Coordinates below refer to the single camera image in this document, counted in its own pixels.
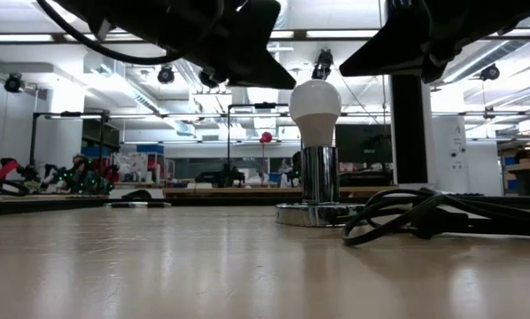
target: ceiling pipe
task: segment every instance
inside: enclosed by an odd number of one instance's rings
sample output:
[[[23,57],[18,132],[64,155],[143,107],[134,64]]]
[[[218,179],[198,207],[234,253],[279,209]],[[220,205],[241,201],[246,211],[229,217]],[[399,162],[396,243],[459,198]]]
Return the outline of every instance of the ceiling pipe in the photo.
[[[468,63],[462,63],[458,66],[453,67],[448,72],[448,75],[432,84],[432,86],[441,86],[445,84],[450,84],[454,82],[461,81],[467,77],[472,76],[473,74],[478,73],[479,71],[485,69],[488,66],[491,66],[496,61],[501,58],[505,58],[511,53],[523,48],[530,43],[530,40],[510,40],[503,41],[502,43],[495,42],[492,45],[487,45],[486,47],[491,48],[485,53],[482,53],[480,56]]]

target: air duct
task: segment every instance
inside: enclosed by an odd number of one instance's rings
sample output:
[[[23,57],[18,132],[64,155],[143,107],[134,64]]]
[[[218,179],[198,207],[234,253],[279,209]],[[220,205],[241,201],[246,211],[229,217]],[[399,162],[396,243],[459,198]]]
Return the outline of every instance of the air duct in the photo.
[[[89,52],[84,57],[84,74],[96,74],[103,76],[102,80],[110,82],[110,86],[123,92],[137,105],[151,110],[155,114],[161,114],[161,108],[156,99],[142,90],[136,83],[125,78],[125,64],[112,58],[102,56],[96,52]],[[194,135],[194,127],[182,121],[165,119],[165,122],[176,130],[180,135]]]
[[[450,70],[449,75],[440,82],[434,84],[435,86],[449,84],[461,81],[473,74],[478,73],[484,68],[491,66],[497,60],[504,58],[530,43],[530,40],[510,40],[502,43],[494,43],[488,45],[490,50],[481,54],[479,57],[469,63],[463,63],[461,66],[455,66]]]

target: light bulb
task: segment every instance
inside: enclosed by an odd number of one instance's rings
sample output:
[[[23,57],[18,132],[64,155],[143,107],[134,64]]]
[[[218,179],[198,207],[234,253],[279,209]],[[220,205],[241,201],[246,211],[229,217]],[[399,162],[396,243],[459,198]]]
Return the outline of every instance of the light bulb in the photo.
[[[326,81],[310,80],[294,89],[289,112],[299,127],[304,147],[332,146],[341,108],[338,91]]]

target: workbench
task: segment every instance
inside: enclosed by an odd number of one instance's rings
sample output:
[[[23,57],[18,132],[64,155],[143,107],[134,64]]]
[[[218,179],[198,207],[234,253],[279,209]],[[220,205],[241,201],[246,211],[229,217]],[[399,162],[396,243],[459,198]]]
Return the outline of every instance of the workbench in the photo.
[[[393,190],[394,186],[374,187],[340,187],[343,196],[371,196],[379,191]],[[200,188],[179,189],[166,188],[163,193],[167,198],[175,197],[200,197],[200,196],[269,196],[269,197],[298,197],[302,193],[301,188]]]

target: security camera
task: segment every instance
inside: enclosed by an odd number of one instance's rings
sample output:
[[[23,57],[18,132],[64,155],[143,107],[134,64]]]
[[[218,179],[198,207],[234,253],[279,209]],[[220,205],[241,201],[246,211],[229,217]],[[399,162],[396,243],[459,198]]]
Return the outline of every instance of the security camera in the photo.
[[[493,64],[481,70],[481,72],[479,73],[479,79],[482,81],[487,81],[487,80],[493,81],[499,78],[499,74],[500,74],[499,69],[497,68],[497,66],[495,66],[495,64]]]
[[[5,81],[5,90],[10,93],[21,93],[24,91],[27,85],[21,78],[22,74],[9,74],[9,78]]]
[[[160,84],[169,84],[175,81],[175,74],[172,66],[162,66],[157,76]]]
[[[320,50],[316,60],[315,69],[312,71],[312,78],[317,80],[326,80],[330,75],[330,66],[334,64],[334,59],[330,49]]]

